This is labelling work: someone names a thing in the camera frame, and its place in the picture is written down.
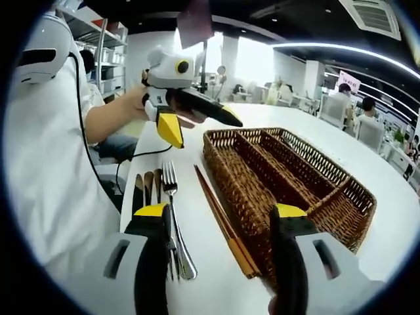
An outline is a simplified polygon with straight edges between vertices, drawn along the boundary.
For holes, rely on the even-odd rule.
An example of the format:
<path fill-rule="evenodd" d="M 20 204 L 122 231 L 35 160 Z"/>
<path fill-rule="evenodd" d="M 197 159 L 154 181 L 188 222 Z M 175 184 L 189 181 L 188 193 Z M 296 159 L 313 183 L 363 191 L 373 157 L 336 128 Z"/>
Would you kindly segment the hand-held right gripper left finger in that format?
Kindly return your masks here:
<path fill-rule="evenodd" d="M 169 204 L 158 203 L 136 210 L 104 267 L 104 277 L 122 294 L 122 306 L 129 314 L 168 314 L 166 281 L 169 264 Z"/>

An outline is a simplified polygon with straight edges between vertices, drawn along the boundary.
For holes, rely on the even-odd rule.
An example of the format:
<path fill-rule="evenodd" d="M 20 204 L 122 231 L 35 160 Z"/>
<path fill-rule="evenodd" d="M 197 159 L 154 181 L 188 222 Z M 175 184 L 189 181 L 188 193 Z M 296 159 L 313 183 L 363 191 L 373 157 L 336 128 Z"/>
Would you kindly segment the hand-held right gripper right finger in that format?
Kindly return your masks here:
<path fill-rule="evenodd" d="M 270 243 L 278 314 L 355 314 L 384 287 L 298 207 L 278 203 L 271 208 Z"/>

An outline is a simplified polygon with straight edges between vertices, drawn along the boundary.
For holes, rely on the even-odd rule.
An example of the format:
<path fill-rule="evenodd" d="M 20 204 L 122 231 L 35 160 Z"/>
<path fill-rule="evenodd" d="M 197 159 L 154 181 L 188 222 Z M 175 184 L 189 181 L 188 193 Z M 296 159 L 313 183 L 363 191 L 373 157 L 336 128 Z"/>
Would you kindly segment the person's left hand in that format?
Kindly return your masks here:
<path fill-rule="evenodd" d="M 125 94 L 127 100 L 124 101 L 125 118 L 123 125 L 126 125 L 134 120 L 148 121 L 148 116 L 145 112 L 142 101 L 146 96 L 146 88 L 138 87 Z M 207 116 L 187 107 L 175 92 L 168 94 L 168 104 L 178 116 L 178 120 L 182 127 L 192 129 L 197 124 L 203 123 Z"/>

